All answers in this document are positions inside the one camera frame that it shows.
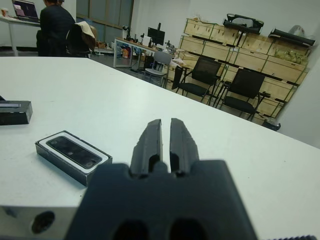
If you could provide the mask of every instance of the person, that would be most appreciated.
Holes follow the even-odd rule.
[[[41,30],[36,35],[40,57],[63,57],[66,54],[66,37],[75,24],[71,14],[61,6],[60,0],[43,0],[46,8],[40,14]]]

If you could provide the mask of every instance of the white wall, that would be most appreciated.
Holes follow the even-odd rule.
[[[40,18],[40,12],[46,6],[43,0],[29,0],[35,3],[36,12]],[[73,18],[76,18],[76,0],[65,0],[63,7],[69,11]],[[11,0],[1,0],[0,8],[7,8],[10,16],[16,16]],[[32,26],[14,26],[14,36],[18,47],[36,47],[36,34],[40,28]],[[11,46],[9,26],[5,22],[0,22],[0,47]]]
[[[165,31],[165,40],[178,45],[186,18],[200,16],[203,20],[222,24],[228,13],[264,21],[262,35],[273,28],[289,31],[301,25],[306,36],[314,35],[320,10],[319,0],[135,0],[132,33],[147,33],[148,27]]]
[[[307,75],[279,122],[280,133],[320,148],[320,59]]]
[[[148,34],[148,27],[165,32],[164,42],[178,47],[184,32],[191,0],[134,0],[131,20],[132,36]]]
[[[319,22],[319,10],[319,0],[192,0],[188,14],[190,17],[199,14],[217,24],[222,23],[227,13],[259,19],[264,22],[265,36],[275,27],[288,32],[294,25],[301,25],[309,36]]]

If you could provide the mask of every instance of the office room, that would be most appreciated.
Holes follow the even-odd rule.
[[[0,239],[320,239],[319,1],[0,9]]]

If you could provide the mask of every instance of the wooden storage shelf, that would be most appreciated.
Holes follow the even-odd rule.
[[[178,57],[191,69],[195,67],[199,56],[204,56],[223,63],[219,70],[222,81],[232,82],[239,68],[265,75],[260,92],[269,93],[270,98],[265,98],[258,107],[258,114],[254,117],[256,122],[262,123],[266,116],[277,117],[308,74],[306,66],[274,57],[276,50],[294,50],[308,56],[310,50],[305,47],[253,33],[245,33],[239,40],[238,30],[193,19],[187,19],[184,33],[188,36],[181,38],[180,48],[185,52],[180,52]],[[174,71],[174,68],[169,70],[171,80],[174,79]],[[186,78],[186,82],[206,86],[191,76]],[[218,84],[216,87],[215,97],[218,97],[221,86],[222,84]],[[229,96],[247,100],[246,97],[231,92]],[[257,101],[257,97],[249,100],[253,106]]]

